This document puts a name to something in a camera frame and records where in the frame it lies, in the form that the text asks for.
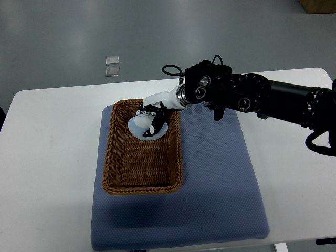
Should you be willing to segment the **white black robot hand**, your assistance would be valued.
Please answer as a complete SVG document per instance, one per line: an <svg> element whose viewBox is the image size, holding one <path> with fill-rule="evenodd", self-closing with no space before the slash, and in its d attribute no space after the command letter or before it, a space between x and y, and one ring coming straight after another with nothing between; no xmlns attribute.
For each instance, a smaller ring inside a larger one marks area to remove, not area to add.
<svg viewBox="0 0 336 252"><path fill-rule="evenodd" d="M143 134L145 138L160 138L166 133L168 110L183 110L177 90L156 93L143 99L135 115L154 116L149 128Z"/></svg>

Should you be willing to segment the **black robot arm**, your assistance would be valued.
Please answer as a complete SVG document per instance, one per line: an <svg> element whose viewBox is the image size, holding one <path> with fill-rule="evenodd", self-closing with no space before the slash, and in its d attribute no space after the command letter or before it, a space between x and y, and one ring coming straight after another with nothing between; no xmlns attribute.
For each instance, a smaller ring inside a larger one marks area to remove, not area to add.
<svg viewBox="0 0 336 252"><path fill-rule="evenodd" d="M136 111L134 121L145 129L145 139L161 132L170 111L203 103L213 111L215 121L229 108L308 128L312 132L305 140L307 148L335 156L334 88L294 85L256 73L234 74L230 66L209 60L176 74L180 79L178 86L144 98Z"/></svg>

